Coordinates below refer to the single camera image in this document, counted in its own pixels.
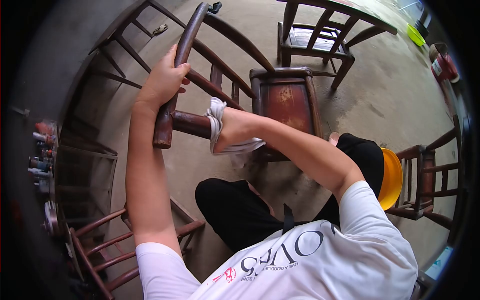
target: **black strap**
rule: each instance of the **black strap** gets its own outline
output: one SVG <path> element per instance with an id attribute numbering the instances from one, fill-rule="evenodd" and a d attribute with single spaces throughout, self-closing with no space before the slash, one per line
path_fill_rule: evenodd
<path id="1" fill-rule="evenodd" d="M 287 231 L 289 231 L 295 226 L 295 221 L 293 220 L 293 212 L 291 208 L 285 203 L 283 203 L 283 212 L 284 212 L 285 218 L 283 220 L 282 234 L 285 234 Z"/>

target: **chair seat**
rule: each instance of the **chair seat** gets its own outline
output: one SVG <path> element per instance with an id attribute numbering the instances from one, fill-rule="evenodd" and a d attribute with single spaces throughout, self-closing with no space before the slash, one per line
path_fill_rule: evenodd
<path id="1" fill-rule="evenodd" d="M 277 120 L 300 131 L 319 135 L 318 111 L 309 68 L 275 68 L 275 73 L 264 69 L 250 70 L 252 90 L 257 98 L 252 100 L 253 112 Z"/>
<path id="2" fill-rule="evenodd" d="M 279 24 L 281 26 L 281 31 L 283 31 L 283 23 L 279 22 Z M 315 26 L 313 25 L 294 23 L 293 26 L 290 28 L 290 33 L 288 36 L 290 44 L 293 46 L 307 48 L 308 41 L 312 36 L 314 28 Z M 325 37 L 318 37 L 315 41 L 315 44 L 313 45 L 313 49 L 329 52 L 333 44 L 335 43 L 333 39 L 338 37 L 340 31 L 338 29 L 324 27 L 320 34 L 324 35 Z M 345 43 L 346 41 L 344 40 L 343 44 L 338 47 L 338 50 L 336 51 L 337 53 L 347 53 L 343 46 Z"/>

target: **white t-shirt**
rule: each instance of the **white t-shirt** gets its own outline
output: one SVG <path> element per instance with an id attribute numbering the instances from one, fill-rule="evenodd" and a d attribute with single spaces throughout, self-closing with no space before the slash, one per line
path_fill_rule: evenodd
<path id="1" fill-rule="evenodd" d="M 200 283 L 159 243 L 136 248 L 144 299 L 409 299 L 418 266 L 365 181 L 340 201 L 340 232 L 319 220 L 279 230 Z"/>

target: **black shoe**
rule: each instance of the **black shoe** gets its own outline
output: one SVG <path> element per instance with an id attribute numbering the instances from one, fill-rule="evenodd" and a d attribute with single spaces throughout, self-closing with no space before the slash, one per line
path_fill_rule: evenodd
<path id="1" fill-rule="evenodd" d="M 213 4 L 213 7 L 211 5 L 208 6 L 208 11 L 211 12 L 212 14 L 216 14 L 220 8 L 222 7 L 222 2 L 217 2 Z"/>

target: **hand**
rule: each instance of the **hand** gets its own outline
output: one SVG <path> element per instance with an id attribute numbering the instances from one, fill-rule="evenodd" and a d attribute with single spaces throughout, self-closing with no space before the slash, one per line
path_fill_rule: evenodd
<path id="1" fill-rule="evenodd" d="M 264 119 L 243 110 L 225 107 L 222 117 L 223 128 L 213 152 L 219 153 L 229 145 L 259 137 L 260 125 Z"/>
<path id="2" fill-rule="evenodd" d="M 185 93 L 180 84 L 189 84 L 185 78 L 190 71 L 190 64 L 184 63 L 175 68 L 174 60 L 177 54 L 177 44 L 173 45 L 168 53 L 155 65 L 150 72 L 146 83 L 138 93 L 136 104 L 154 112 L 158 110 L 177 93 Z"/>

